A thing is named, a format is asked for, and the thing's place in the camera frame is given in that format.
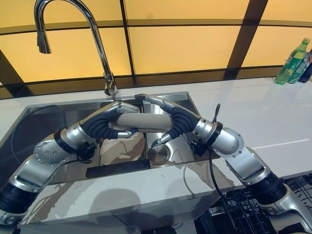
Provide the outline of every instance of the chrome faucet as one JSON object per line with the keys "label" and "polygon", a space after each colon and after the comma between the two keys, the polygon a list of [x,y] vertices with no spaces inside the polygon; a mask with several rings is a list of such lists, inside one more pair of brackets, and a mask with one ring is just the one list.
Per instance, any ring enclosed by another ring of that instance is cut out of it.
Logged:
{"label": "chrome faucet", "polygon": [[[48,42],[47,35],[45,33],[45,26],[44,26],[44,20],[43,20],[43,11],[46,7],[46,5],[53,0],[37,0],[35,3],[35,22],[36,22],[36,28],[37,28],[37,45],[39,47],[39,51],[44,54],[50,54],[50,46]],[[83,4],[80,0],[64,0],[66,2],[71,3],[75,7],[77,7],[82,14],[87,18],[90,28],[92,31],[92,35],[94,38],[94,41],[96,42],[97,51],[99,54],[99,57],[102,62],[102,66],[104,69],[104,79],[105,79],[105,89],[104,92],[107,95],[113,95],[118,92],[115,79],[113,76],[113,73],[111,72],[107,58],[104,52],[101,36],[98,31],[97,23],[90,12],[90,10],[87,8],[85,4]]]}

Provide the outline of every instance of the gray cylindrical object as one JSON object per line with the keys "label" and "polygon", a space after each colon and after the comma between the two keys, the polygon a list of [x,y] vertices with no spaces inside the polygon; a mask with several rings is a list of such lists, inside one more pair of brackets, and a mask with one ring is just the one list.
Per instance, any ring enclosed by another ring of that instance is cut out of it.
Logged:
{"label": "gray cylindrical object", "polygon": [[122,114],[116,125],[126,129],[138,128],[143,133],[162,133],[172,128],[170,116],[147,113]]}

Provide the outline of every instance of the stainless steel sink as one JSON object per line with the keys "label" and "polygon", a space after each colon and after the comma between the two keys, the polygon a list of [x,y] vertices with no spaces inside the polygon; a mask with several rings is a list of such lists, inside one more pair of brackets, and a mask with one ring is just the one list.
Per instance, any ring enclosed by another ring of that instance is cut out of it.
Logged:
{"label": "stainless steel sink", "polygon": [[[198,113],[187,92],[156,94],[156,96],[177,102],[181,106]],[[158,106],[147,102],[138,102],[134,97],[119,97],[117,100],[136,105],[143,113],[166,114]],[[64,109],[67,125],[70,126],[112,101],[112,99],[107,98],[54,104],[61,106]],[[26,115],[42,106],[43,105],[33,105],[25,108],[4,138],[0,141],[0,186],[3,186],[4,183],[7,182],[9,176],[11,176],[11,174],[19,167],[20,163],[32,154],[33,147],[39,141],[62,127],[62,112],[59,108],[50,107],[33,113],[21,122],[16,129],[14,150],[19,162],[13,157],[10,147],[13,129]],[[151,163],[151,168],[206,160],[208,158],[208,154],[205,154],[203,157],[198,157],[193,154],[189,142],[192,139],[196,139],[196,137],[192,134],[184,134],[156,150],[150,149],[149,146],[151,143],[162,134],[163,133],[146,133],[145,135],[146,147],[140,159],[148,158]],[[74,162],[62,166],[54,177],[52,183],[86,179],[85,173],[87,168],[100,165],[98,151],[92,160],[93,161],[90,164]]]}

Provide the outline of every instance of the bottle cap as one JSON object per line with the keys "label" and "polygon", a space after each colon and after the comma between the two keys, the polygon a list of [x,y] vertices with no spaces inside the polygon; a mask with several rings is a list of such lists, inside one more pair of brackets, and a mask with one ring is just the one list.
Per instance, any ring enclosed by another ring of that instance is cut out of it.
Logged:
{"label": "bottle cap", "polygon": [[303,43],[310,43],[310,40],[311,40],[310,38],[303,38],[302,42]]}

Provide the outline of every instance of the green bottle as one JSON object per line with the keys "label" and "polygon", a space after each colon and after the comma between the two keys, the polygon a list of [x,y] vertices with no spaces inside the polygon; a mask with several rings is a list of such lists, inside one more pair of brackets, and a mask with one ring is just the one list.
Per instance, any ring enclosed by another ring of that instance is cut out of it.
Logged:
{"label": "green bottle", "polygon": [[309,38],[304,38],[301,44],[294,51],[292,51],[282,70],[275,78],[276,84],[285,84],[291,78],[293,72],[305,56],[307,45],[309,44],[309,42]]}

